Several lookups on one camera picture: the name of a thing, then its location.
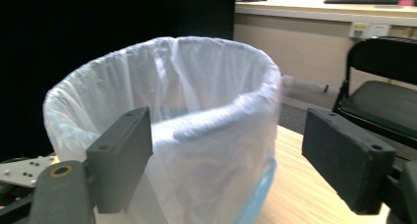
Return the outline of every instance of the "trash bin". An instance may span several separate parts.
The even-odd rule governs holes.
[[[48,91],[43,116],[58,157],[83,161],[117,118],[149,107],[153,156],[128,215],[138,223],[253,223],[276,167],[279,98],[280,72],[263,51],[160,37],[71,73]],[[144,194],[153,195],[157,217],[140,208]]]

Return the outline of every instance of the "carpet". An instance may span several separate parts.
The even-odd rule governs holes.
[[[299,134],[304,134],[307,111],[288,104],[281,104],[278,125]]]

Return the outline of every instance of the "chair seat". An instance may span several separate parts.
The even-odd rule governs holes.
[[[417,91],[382,82],[366,82],[339,110],[417,138]]]

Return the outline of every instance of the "desk top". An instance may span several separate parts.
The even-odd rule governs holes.
[[[256,224],[365,224],[386,223],[388,208],[380,215],[358,216],[301,155],[303,137],[277,128],[275,157],[278,167]]]
[[[237,2],[240,14],[417,27],[417,7],[325,4],[325,0]]]

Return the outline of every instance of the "black backdrop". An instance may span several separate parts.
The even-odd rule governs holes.
[[[0,161],[53,151],[45,94],[84,63],[159,36],[232,39],[233,19],[234,0],[0,0]]]

